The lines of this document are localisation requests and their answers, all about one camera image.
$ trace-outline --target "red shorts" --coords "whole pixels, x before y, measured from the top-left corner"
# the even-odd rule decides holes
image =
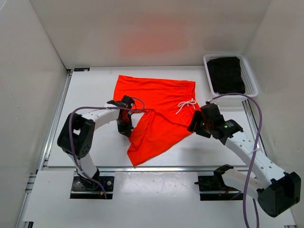
[[[119,75],[114,100],[121,100],[124,95],[138,97],[145,103],[145,113],[129,138],[128,156],[133,166],[165,152],[191,134],[187,127],[199,105],[195,104],[195,109],[184,105],[176,112],[180,102],[195,100],[195,82]],[[142,106],[137,100],[135,104],[137,109]]]

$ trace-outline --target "white tabletop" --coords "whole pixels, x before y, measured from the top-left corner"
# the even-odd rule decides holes
[[[103,106],[111,100],[118,75],[195,81],[196,100],[200,106],[203,106],[205,101],[212,97],[203,66],[96,67],[90,68],[90,71],[87,72],[73,72],[52,143],[48,166],[74,166],[72,160],[57,146],[57,138],[63,124],[68,114],[74,109],[80,106]],[[226,120],[235,120],[243,127],[249,138],[253,139],[241,103],[235,104],[232,108],[220,107],[220,110]],[[134,125],[138,123],[140,117],[139,114],[132,116]],[[117,124],[111,122],[94,133],[90,155],[94,164],[99,167],[132,167],[127,156],[129,145],[129,140],[118,133]],[[192,134],[168,151],[140,166],[185,167],[221,166],[223,164],[245,165],[220,141]]]
[[[242,201],[200,201],[195,172],[117,172],[113,199],[70,199],[73,171],[40,171],[24,216],[33,228],[244,228]],[[258,205],[261,228],[295,225]],[[256,216],[247,198],[250,227]]]

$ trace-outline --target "black cloth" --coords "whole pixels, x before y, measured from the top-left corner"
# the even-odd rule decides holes
[[[240,60],[237,57],[224,57],[207,63],[210,79],[215,93],[245,93],[241,78]]]

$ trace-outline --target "purple cable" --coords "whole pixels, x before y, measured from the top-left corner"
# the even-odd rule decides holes
[[[258,124],[257,133],[256,133],[255,144],[254,144],[254,147],[253,147],[253,150],[256,150],[257,149],[258,138],[259,138],[260,133],[261,133],[262,119],[263,119],[263,117],[262,117],[262,111],[261,111],[260,106],[258,105],[258,103],[252,97],[250,97],[248,95],[245,95],[245,94],[239,94],[239,93],[221,94],[219,96],[216,96],[216,97],[210,99],[210,101],[215,100],[215,99],[220,98],[220,97],[223,97],[223,96],[227,96],[227,95],[240,95],[240,96],[244,96],[244,97],[247,97],[249,100],[251,100],[253,103],[255,103],[255,105],[256,105],[256,107],[258,109],[259,117],[260,117],[260,122]],[[250,165],[249,165],[248,173],[247,173],[247,176],[246,176],[245,187],[244,187],[244,195],[243,195],[243,215],[244,215],[244,221],[245,221],[245,224],[246,224],[247,228],[250,228],[250,226],[249,226],[248,220],[247,220],[246,196],[247,196],[247,189],[248,189],[248,184],[249,184],[249,178],[250,178],[250,174],[251,174],[252,167],[253,167],[253,164],[254,164],[254,160],[256,158],[256,153],[257,153],[257,151],[254,151],[252,153],[252,158],[251,158],[251,162],[250,162]],[[253,205],[255,207],[256,219],[257,219],[256,220],[256,228],[259,228],[260,227],[260,221],[259,221],[259,217],[258,217],[257,204],[256,204],[255,200],[253,200]]]
[[[72,151],[72,155],[73,155],[73,158],[74,158],[74,162],[75,162],[75,165],[77,166],[77,168],[81,171],[81,173],[84,175],[85,178],[87,178],[88,180],[90,181],[93,181],[95,183],[97,183],[102,192],[104,193],[104,197],[107,199],[106,197],[106,192],[105,192],[105,189],[104,187],[102,186],[102,184],[99,182],[99,181],[96,181],[92,178],[90,178],[82,169],[81,167],[81,163],[79,162],[78,163],[78,160],[77,160],[77,156],[76,156],[76,153],[75,153],[75,148],[74,148],[74,143],[73,143],[73,131],[72,131],[72,120],[73,120],[73,116],[74,114],[78,111],[78,110],[81,110],[81,109],[99,109],[99,110],[103,110],[103,109],[109,109],[109,110],[112,110],[112,109],[124,109],[124,110],[128,110],[128,111],[133,111],[134,113],[140,113],[141,111],[144,110],[144,102],[139,99],[139,98],[136,98],[136,97],[131,97],[133,99],[136,99],[136,100],[139,100],[141,103],[142,103],[142,108],[139,109],[139,110],[133,110],[133,109],[129,109],[129,108],[123,108],[123,107],[90,107],[90,106],[84,106],[84,107],[79,107],[77,109],[75,109],[71,115],[70,115],[70,118],[68,120],[68,134],[69,134],[69,138],[70,138],[70,144],[71,144],[71,151]]]

